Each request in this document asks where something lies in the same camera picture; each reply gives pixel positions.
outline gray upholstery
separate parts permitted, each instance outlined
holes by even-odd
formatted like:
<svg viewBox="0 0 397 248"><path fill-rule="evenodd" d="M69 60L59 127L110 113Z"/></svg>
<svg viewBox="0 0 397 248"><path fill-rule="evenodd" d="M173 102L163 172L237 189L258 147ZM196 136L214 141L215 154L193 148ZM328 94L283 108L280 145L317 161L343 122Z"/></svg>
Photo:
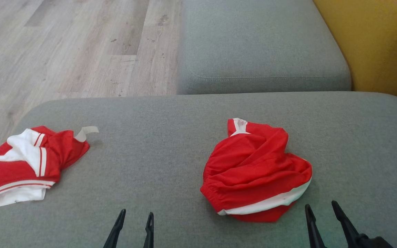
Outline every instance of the gray upholstery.
<svg viewBox="0 0 397 248"><path fill-rule="evenodd" d="M219 216L200 193L204 165L239 117L283 127L312 182L277 223ZM310 204L328 247L346 247L331 208L397 248L397 97L359 92L194 95L48 102L15 133L96 125L91 148L45 199L0 207L0 247L102 247L126 208L118 247L142 247L148 213L162 248L308 247Z"/></svg>
<svg viewBox="0 0 397 248"><path fill-rule="evenodd" d="M349 91L312 0L184 0L178 94Z"/></svg>

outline yellow wall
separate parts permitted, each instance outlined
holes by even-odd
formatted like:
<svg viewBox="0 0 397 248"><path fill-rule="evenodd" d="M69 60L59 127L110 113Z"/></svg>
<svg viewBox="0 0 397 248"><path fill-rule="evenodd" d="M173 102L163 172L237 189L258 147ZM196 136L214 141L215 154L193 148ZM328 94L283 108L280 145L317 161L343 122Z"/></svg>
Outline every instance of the yellow wall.
<svg viewBox="0 0 397 248"><path fill-rule="evenodd" d="M397 0L314 0L350 67L355 91L397 96Z"/></svg>

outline sofa seat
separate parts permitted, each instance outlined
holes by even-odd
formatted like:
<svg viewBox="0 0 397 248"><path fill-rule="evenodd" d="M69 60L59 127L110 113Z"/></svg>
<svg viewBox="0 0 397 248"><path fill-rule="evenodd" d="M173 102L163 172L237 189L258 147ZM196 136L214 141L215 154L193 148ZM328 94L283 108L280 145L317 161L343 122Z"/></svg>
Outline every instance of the sofa seat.
<svg viewBox="0 0 397 248"><path fill-rule="evenodd" d="M283 127L287 152L308 160L312 181L276 223L220 216L200 193L227 119ZM359 232L397 247L397 97L363 92L281 92L112 99L69 99L31 110L14 133L46 125L95 125L90 150L63 171L43 201L0 207L0 247L104 245L126 208L117 247L142 247L148 213L155 246L309 247L310 204L328 247L346 247L330 202Z"/></svg>

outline white lining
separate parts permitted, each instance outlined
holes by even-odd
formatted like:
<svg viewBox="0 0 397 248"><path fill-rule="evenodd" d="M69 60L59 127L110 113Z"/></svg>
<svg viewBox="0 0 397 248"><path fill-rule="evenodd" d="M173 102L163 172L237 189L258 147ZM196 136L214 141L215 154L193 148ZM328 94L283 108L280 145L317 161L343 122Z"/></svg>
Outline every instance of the white lining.
<svg viewBox="0 0 397 248"><path fill-rule="evenodd" d="M0 207L25 201L40 201L45 197L45 188L40 185L14 187L0 194Z"/></svg>
<svg viewBox="0 0 397 248"><path fill-rule="evenodd" d="M38 141L36 141L36 147L41 146L42 140L44 139L45 134L41 133L38 137Z"/></svg>
<svg viewBox="0 0 397 248"><path fill-rule="evenodd" d="M4 155L0 155L0 162L25 161L33 169L36 176L40 175L41 165L40 148L35 147L42 142L43 134L31 129L26 129L22 134L13 135L7 138L7 144L12 148Z"/></svg>
<svg viewBox="0 0 397 248"><path fill-rule="evenodd" d="M18 182L12 182L6 185L3 185L0 187L0 194L7 192L13 187L16 187L17 185L25 185L25 184L42 184L42 185L35 185L38 187L44 187L44 188L50 188L52 185L55 184L53 181L43 181L43 180L24 180L24 181L18 181Z"/></svg>
<svg viewBox="0 0 397 248"><path fill-rule="evenodd" d="M306 182L305 184L295 187L291 189L289 192L281 193L276 196L272 196L266 200L250 204L243 207L237 207L233 209L223 209L218 212L219 215L248 215L253 213L262 212L265 210L272 209L274 207L278 207L281 205L289 206L292 202L299 199L303 193L306 191L307 187L309 187L310 181Z"/></svg>
<svg viewBox="0 0 397 248"><path fill-rule="evenodd" d="M240 133L244 133L244 134L250 134L248 132L246 132L246 126L247 126L247 121L242 120L240 118L234 118L234 126L235 126L235 132L233 134L231 134L230 137L240 134Z"/></svg>

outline gray sofa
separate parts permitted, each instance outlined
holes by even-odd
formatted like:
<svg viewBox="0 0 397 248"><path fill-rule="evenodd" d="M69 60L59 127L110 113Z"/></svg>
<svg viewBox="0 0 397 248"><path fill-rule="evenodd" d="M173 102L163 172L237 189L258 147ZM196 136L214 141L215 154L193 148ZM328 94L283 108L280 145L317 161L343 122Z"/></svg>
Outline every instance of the gray sofa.
<svg viewBox="0 0 397 248"><path fill-rule="evenodd" d="M178 94L349 91L312 0L184 0Z"/></svg>
<svg viewBox="0 0 397 248"><path fill-rule="evenodd" d="M313 165L303 196L277 223L219 216L200 193L204 165L239 117L289 133L288 152ZM397 248L397 97L299 92L71 99L30 111L14 133L95 125L90 150L43 201L0 207L0 247L102 247L126 208L118 247L141 247L148 213L156 247L309 247L310 204L328 247L346 247L330 205L360 232Z"/></svg>

